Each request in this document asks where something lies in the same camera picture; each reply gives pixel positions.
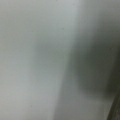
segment gray wall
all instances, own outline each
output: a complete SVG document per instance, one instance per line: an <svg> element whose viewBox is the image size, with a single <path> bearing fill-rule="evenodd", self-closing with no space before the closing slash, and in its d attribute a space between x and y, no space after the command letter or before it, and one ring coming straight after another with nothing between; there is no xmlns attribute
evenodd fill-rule
<svg viewBox="0 0 120 120"><path fill-rule="evenodd" d="M1 120L106 118L117 2L0 0Z"/></svg>

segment gray surface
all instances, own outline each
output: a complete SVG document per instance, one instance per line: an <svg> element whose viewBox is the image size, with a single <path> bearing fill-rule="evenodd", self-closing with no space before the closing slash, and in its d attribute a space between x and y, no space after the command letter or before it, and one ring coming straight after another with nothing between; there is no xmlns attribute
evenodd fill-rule
<svg viewBox="0 0 120 120"><path fill-rule="evenodd" d="M117 1L0 0L0 9L0 119L106 118Z"/></svg>

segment white surface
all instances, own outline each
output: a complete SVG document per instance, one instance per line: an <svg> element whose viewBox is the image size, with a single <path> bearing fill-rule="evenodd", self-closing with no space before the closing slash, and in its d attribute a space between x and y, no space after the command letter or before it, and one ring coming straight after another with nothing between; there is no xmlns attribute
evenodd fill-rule
<svg viewBox="0 0 120 120"><path fill-rule="evenodd" d="M0 0L1 120L54 120L71 46L79 27L84 28L80 24L84 21L84 3L82 0ZM88 43L83 40L81 43L81 49L87 51ZM103 102L91 101L80 94L81 120L95 120L96 116L102 120L96 109Z"/></svg>

